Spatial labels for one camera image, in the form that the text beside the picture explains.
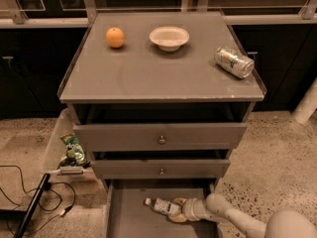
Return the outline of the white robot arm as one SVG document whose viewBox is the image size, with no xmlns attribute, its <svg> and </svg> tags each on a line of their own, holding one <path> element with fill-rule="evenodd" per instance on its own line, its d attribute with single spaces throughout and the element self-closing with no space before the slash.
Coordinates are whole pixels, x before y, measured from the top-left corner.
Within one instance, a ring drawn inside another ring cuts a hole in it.
<svg viewBox="0 0 317 238">
<path fill-rule="evenodd" d="M 216 220 L 243 238 L 316 238 L 316 86 L 295 110 L 255 112 L 220 187 L 181 199 L 178 219 Z"/>
</svg>

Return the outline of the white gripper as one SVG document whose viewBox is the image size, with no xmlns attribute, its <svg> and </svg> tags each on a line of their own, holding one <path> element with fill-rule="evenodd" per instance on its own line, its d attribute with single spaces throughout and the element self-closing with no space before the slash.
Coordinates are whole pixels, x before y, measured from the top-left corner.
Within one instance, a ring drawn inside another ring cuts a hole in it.
<svg viewBox="0 0 317 238">
<path fill-rule="evenodd" d="M 172 203 L 182 206 L 182 213 L 169 215 L 168 219 L 174 223 L 207 220 L 209 211 L 204 199 L 199 198 L 175 198 Z"/>
</svg>

